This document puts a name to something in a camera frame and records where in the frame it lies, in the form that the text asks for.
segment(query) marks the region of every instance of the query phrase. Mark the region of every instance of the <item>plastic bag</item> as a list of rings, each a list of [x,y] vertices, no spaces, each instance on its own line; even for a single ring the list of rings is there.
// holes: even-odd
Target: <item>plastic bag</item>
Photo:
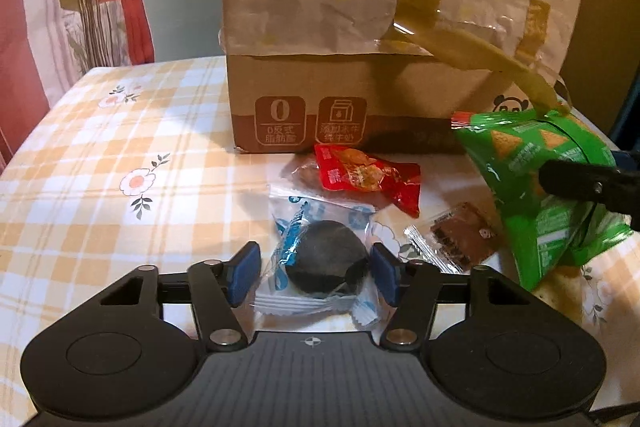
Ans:
[[[362,327],[375,323],[380,306],[368,270],[374,209],[340,206],[277,185],[271,187],[270,205],[281,240],[256,290],[256,310],[269,315],[348,311]],[[340,248],[347,242],[354,248]]]
[[[381,192],[409,216],[420,215],[417,163],[392,163],[342,145],[316,144],[315,150],[325,189]]]
[[[425,261],[443,273],[466,273],[500,247],[497,234],[471,203],[407,227],[404,235]]]
[[[581,266],[632,234],[625,218],[602,204],[551,196],[538,182],[552,159],[615,165],[609,148],[574,116],[459,112],[451,122],[494,193],[527,290],[554,266]]]

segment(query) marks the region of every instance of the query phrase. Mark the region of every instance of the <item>printed icon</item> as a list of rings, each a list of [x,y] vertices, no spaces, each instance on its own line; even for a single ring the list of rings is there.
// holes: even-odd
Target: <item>printed icon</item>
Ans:
[[[319,344],[322,344],[322,341],[318,337],[309,337],[303,340],[303,342],[310,347],[316,347],[319,346]]]
[[[262,96],[255,101],[255,139],[262,145],[299,145],[306,135],[305,100]]]
[[[316,140],[354,145],[362,140],[366,118],[367,101],[364,98],[325,97],[318,106]]]
[[[344,98],[337,98],[331,105],[329,121],[335,123],[348,123],[353,121],[353,102]]]

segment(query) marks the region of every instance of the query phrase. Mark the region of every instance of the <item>tablecloth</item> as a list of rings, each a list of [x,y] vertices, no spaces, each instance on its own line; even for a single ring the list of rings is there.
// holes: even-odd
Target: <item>tablecloth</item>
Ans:
[[[250,239],[266,259],[276,242],[268,184],[291,159],[234,151],[223,57],[90,71],[0,177],[0,425],[34,412],[19,373],[26,344],[131,269],[184,271],[229,259]],[[424,215],[470,201],[498,226],[468,158],[410,159],[422,165]],[[390,206],[376,221],[376,235],[399,250],[410,218]],[[609,362],[596,405],[640,399],[639,278],[638,234],[582,269],[583,325]],[[348,315],[294,323],[245,306],[239,316],[247,330],[354,328]],[[166,317],[193,333],[185,307]]]

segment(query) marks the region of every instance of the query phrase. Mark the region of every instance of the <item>clear plastic wrapper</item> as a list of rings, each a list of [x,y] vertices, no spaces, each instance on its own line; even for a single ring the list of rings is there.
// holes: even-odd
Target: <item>clear plastic wrapper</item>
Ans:
[[[471,203],[407,227],[404,235],[425,261],[443,273],[467,273],[500,248],[497,234]]]
[[[372,206],[341,206],[272,186],[271,213],[281,239],[256,290],[269,315],[351,312],[361,327],[380,317],[368,269]]]

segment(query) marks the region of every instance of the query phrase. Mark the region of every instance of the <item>green chip bag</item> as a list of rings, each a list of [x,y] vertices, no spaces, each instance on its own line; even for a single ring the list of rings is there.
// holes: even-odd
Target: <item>green chip bag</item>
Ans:
[[[538,170],[548,160],[615,166],[609,148],[572,115],[534,110],[455,113],[451,120],[491,188],[515,257],[520,284],[532,290],[556,265],[581,266],[632,234],[602,204],[546,194]]]

